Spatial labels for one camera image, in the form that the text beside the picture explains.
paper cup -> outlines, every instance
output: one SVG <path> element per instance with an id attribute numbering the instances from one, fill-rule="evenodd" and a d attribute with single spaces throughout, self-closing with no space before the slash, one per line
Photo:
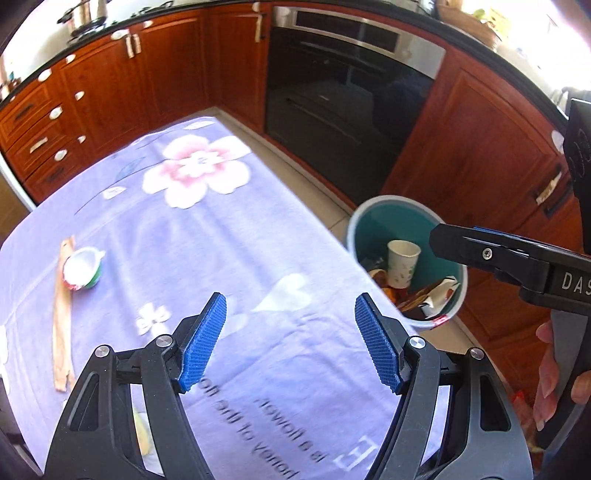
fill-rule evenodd
<path id="1" fill-rule="evenodd" d="M 388 242 L 388 283 L 393 288 L 408 288 L 413 279 L 421 247 L 406 240 Z"/>

metal screw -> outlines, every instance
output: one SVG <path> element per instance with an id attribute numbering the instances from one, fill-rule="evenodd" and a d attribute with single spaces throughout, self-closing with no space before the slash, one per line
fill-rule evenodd
<path id="1" fill-rule="evenodd" d="M 482 360 L 484 358 L 484 352 L 479 348 L 470 348 L 470 355 L 475 360 Z"/>
<path id="2" fill-rule="evenodd" d="M 95 350 L 95 355 L 98 358 L 103 358 L 104 356 L 109 355 L 109 350 L 109 347 L 107 347 L 106 345 L 101 345 Z"/>
<path id="3" fill-rule="evenodd" d="M 173 338 L 170 335 L 162 335 L 156 338 L 156 345 L 159 347 L 171 346 L 173 344 Z"/>
<path id="4" fill-rule="evenodd" d="M 425 347 L 425 340 L 421 337 L 410 337 L 408 343 L 410 343 L 413 348 L 421 349 Z"/>

tablecloth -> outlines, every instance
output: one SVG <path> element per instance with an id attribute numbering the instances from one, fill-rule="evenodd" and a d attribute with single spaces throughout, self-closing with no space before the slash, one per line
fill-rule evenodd
<path id="1" fill-rule="evenodd" d="M 77 248 L 106 252 L 98 285 L 73 294 L 74 373 L 98 345 L 141 348 L 219 291 L 228 319 L 204 378 L 182 398 L 214 476 L 365 477 L 398 397 L 379 381 L 355 298 L 367 291 L 383 314 L 402 317 L 212 117 L 146 135 L 95 164 L 0 249 L 0 372 L 42 468 L 67 400 L 53 386 L 51 329 L 59 245 L 70 235 Z M 146 421 L 138 389 L 134 406 Z M 440 445 L 448 394 L 440 389 L 426 456 Z M 153 447 L 145 464 L 161 472 Z"/>

countertop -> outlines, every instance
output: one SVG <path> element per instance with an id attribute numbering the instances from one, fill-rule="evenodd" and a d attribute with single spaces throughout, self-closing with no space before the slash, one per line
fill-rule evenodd
<path id="1" fill-rule="evenodd" d="M 407 10 L 403 7 L 398 7 L 383 0 L 313 0 L 319 4 L 338 5 L 342 7 L 349 7 L 361 11 L 371 12 L 376 15 L 392 18 L 394 20 L 413 25 L 426 32 L 437 35 L 445 42 L 471 55 L 473 58 L 483 63 L 491 70 L 493 70 L 500 77 L 504 78 L 513 87 L 522 93 L 537 109 L 554 125 L 556 130 L 564 135 L 568 118 L 565 114 L 548 98 L 548 96 L 523 72 L 505 60 L 499 54 L 495 53 L 487 46 L 476 40 L 475 38 L 465 34 L 464 32 L 447 25 L 428 15 L 419 14 L 414 11 Z M 104 35 L 109 35 L 116 30 L 121 30 L 134 25 L 139 22 L 150 20 L 151 18 L 159 17 L 176 12 L 188 11 L 196 8 L 211 7 L 214 5 L 229 5 L 244 3 L 244 0 L 197 0 L 192 4 L 177 5 L 162 10 L 150 11 L 136 17 L 128 18 L 127 20 L 117 22 L 104 28 L 94 35 L 87 37 L 69 45 L 62 50 L 58 55 L 51 58 L 40 66 L 34 73 L 23 80 L 13 92 L 10 93 L 0 103 L 0 109 L 8 104 L 10 99 L 14 97 L 25 85 L 36 79 L 39 74 L 50 67 L 55 62 L 67 57 L 69 54 L 75 52 L 79 48 L 101 38 Z"/>

trash bin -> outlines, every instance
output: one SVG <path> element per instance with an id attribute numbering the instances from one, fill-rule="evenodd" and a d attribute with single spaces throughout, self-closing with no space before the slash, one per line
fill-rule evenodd
<path id="1" fill-rule="evenodd" d="M 388 258 L 390 240 L 406 240 L 421 247 L 411 291 L 453 275 L 460 287 L 434 320 L 411 320 L 417 329 L 431 329 L 458 313 L 468 288 L 465 265 L 435 257 L 429 246 L 431 230 L 443 220 L 421 203 L 396 195 L 383 195 L 367 200 L 355 211 L 347 229 L 347 249 L 357 261 Z"/>

